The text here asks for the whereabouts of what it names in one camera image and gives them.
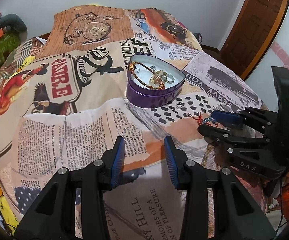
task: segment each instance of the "silver screw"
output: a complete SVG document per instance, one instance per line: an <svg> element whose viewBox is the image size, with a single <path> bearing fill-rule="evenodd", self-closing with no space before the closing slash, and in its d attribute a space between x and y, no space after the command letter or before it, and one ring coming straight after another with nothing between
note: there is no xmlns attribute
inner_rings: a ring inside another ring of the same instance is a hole
<svg viewBox="0 0 289 240"><path fill-rule="evenodd" d="M66 169L66 168L60 168L60 169L58 170L58 173L61 174L61 175L65 174L66 172L67 172L67 169Z"/></svg>
<svg viewBox="0 0 289 240"><path fill-rule="evenodd" d="M231 173L230 169L229 168L223 168L222 170L222 173L225 174L225 175L229 175Z"/></svg>
<svg viewBox="0 0 289 240"><path fill-rule="evenodd" d="M93 165L95 165L95 166L101 166L103 164L103 161L102 160L95 160L94 162L93 162Z"/></svg>
<svg viewBox="0 0 289 240"><path fill-rule="evenodd" d="M192 166L195 165L195 162L194 162L193 160L187 160L185 163L186 163L189 167L192 167Z"/></svg>

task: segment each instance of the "door frame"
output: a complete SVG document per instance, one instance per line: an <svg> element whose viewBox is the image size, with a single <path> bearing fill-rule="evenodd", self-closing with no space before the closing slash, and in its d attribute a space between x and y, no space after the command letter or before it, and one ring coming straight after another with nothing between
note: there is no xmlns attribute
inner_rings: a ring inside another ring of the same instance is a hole
<svg viewBox="0 0 289 240"><path fill-rule="evenodd" d="M244 1L242 8L240 10L240 13L237 17L237 20L234 23L234 25L230 31L230 34L228 35L224 45L222 46L222 48L220 50L220 55L223 53L224 49L228 46L228 43L230 42L234 32L236 31L236 28L238 27L238 24L240 23L240 21L242 19L242 16L246 10L248 3L249 3L249 0ZM272 44L274 38L276 37L276 35L280 29L280 26L284 20L284 17L286 15L288 7L289 7L289 1L288 0L282 0L282 4L281 4L280 10L278 12L277 18L276 18L268 36L267 36L267 38L263 42L263 44L260 47L257 54L254 56L251 63L248 65L248 67L245 69L245 71L240 76L243 80L246 80L248 78L248 76L252 73L252 71L255 69L255 67L258 65L258 63L261 61L264 54L268 51L270 45Z"/></svg>

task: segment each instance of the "bracelet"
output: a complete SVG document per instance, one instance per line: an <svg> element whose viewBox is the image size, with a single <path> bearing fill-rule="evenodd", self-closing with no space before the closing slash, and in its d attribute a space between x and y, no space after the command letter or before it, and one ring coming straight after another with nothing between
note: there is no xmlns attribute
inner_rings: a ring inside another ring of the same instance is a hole
<svg viewBox="0 0 289 240"><path fill-rule="evenodd" d="M145 87L147 87L149 89L157 89L157 90L165 89L165 85L164 85L164 81L163 80L160 80L159 87L157 87L157 88L155 88L153 86L150 86L150 85L147 85L146 83L144 83L135 73L136 64L141 65L145 69L149 70L152 74L155 74L155 72L152 69L148 68L146 65L142 64L141 62L138 62L138 61L130 62L129 65L128 65L128 70L131 71L131 73L134 75L135 79L137 79L140 82L140 84L142 84L143 86L145 86Z"/></svg>

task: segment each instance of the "door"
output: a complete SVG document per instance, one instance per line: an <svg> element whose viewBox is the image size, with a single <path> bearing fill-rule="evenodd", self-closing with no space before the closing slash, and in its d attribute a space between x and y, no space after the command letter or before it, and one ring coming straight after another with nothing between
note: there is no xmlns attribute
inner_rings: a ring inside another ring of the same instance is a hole
<svg viewBox="0 0 289 240"><path fill-rule="evenodd" d="M287 0L245 0L220 52L228 68L242 78L248 76L257 64L254 59L259 61L274 39L287 4Z"/></svg>

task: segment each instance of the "baseboard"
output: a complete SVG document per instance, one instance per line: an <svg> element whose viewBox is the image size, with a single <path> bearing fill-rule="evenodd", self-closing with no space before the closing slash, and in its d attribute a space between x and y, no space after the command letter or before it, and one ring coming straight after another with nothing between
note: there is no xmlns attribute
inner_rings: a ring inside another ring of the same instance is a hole
<svg viewBox="0 0 289 240"><path fill-rule="evenodd" d="M214 48L214 47L210 47L210 46L201 44L201 48L202 49L208 49L208 50L216 52L217 54L220 54L220 50L218 50L217 48Z"/></svg>

